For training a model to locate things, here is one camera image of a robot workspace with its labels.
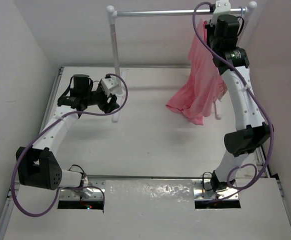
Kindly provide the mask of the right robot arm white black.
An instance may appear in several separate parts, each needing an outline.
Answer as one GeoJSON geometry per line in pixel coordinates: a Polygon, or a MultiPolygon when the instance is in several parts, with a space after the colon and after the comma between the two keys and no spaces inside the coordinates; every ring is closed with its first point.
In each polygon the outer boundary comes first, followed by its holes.
{"type": "Polygon", "coordinates": [[[235,116],[235,131],[224,136],[226,151],[210,179],[213,192],[219,192],[233,186],[246,158],[269,139],[270,127],[251,96],[248,55],[237,46],[239,18],[223,13],[211,19],[205,28],[207,45],[216,54],[213,63],[227,87],[235,116]]]}

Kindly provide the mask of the pink t-shirt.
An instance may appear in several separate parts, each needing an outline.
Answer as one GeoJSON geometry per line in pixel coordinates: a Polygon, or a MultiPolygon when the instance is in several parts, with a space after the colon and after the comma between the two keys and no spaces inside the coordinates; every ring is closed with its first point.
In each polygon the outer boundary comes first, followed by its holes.
{"type": "Polygon", "coordinates": [[[197,36],[193,37],[188,60],[188,80],[165,106],[171,112],[183,115],[189,122],[202,126],[204,118],[211,115],[212,106],[218,100],[218,83],[223,79],[213,56],[197,36]]]}

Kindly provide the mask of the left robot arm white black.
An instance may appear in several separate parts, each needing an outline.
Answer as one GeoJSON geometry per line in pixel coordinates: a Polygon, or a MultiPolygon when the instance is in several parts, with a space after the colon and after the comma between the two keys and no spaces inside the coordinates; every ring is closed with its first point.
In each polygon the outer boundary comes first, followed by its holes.
{"type": "Polygon", "coordinates": [[[56,155],[68,130],[80,119],[89,106],[97,106],[104,115],[119,109],[117,92],[118,78],[106,75],[94,82],[89,75],[75,74],[57,100],[55,112],[40,136],[29,147],[20,147],[16,152],[17,168],[21,185],[40,189],[80,188],[86,180],[83,171],[62,169],[56,155]]]}

